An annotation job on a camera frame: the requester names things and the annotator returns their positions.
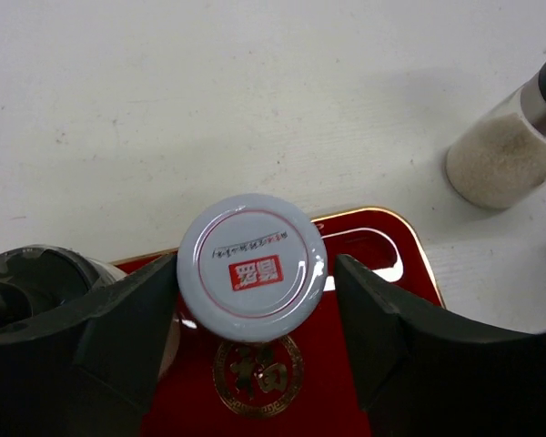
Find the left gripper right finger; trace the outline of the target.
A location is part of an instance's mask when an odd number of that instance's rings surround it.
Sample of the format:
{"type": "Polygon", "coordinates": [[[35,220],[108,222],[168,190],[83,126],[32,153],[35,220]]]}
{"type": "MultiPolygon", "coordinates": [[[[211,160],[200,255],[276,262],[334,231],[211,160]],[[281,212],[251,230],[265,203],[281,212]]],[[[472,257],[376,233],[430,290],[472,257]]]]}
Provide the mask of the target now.
{"type": "Polygon", "coordinates": [[[462,317],[349,255],[334,278],[359,407],[376,436],[546,436],[546,331],[462,317]]]}

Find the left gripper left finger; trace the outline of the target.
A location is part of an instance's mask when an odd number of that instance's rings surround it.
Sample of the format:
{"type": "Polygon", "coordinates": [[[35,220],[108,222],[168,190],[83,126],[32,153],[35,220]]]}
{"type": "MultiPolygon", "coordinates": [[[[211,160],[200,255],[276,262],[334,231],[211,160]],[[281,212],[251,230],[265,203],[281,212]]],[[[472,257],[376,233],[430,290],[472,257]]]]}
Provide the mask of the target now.
{"type": "Polygon", "coordinates": [[[0,331],[0,436],[136,436],[177,355],[177,262],[159,259],[0,331]]]}

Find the black-cap white bottle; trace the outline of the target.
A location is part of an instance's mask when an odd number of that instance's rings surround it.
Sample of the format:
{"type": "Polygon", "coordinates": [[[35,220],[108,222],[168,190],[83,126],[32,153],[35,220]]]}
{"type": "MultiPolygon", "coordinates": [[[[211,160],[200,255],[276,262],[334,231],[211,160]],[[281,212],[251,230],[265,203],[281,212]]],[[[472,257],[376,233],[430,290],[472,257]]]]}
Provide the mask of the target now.
{"type": "Polygon", "coordinates": [[[30,245],[0,254],[0,331],[113,284],[126,273],[71,249],[30,245]]]}

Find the grey-lid condiment jar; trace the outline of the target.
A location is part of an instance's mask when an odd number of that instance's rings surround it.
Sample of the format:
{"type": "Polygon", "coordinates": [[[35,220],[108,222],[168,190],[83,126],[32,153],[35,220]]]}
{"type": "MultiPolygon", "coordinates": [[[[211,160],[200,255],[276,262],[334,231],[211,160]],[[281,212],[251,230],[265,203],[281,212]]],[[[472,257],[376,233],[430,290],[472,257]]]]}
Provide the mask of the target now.
{"type": "Polygon", "coordinates": [[[312,314],[328,264],[306,213],[281,198],[242,194],[192,222],[177,251],[177,285],[207,330],[237,342],[269,342],[312,314]]]}

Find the black-top salt grinder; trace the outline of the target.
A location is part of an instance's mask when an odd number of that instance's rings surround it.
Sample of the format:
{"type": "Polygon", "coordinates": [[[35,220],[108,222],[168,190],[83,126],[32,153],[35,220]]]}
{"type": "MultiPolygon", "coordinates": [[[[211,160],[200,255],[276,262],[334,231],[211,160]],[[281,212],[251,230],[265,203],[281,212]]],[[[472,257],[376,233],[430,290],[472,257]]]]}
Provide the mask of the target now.
{"type": "Polygon", "coordinates": [[[546,61],[450,146],[445,170],[481,208],[510,208],[546,183],[546,61]]]}

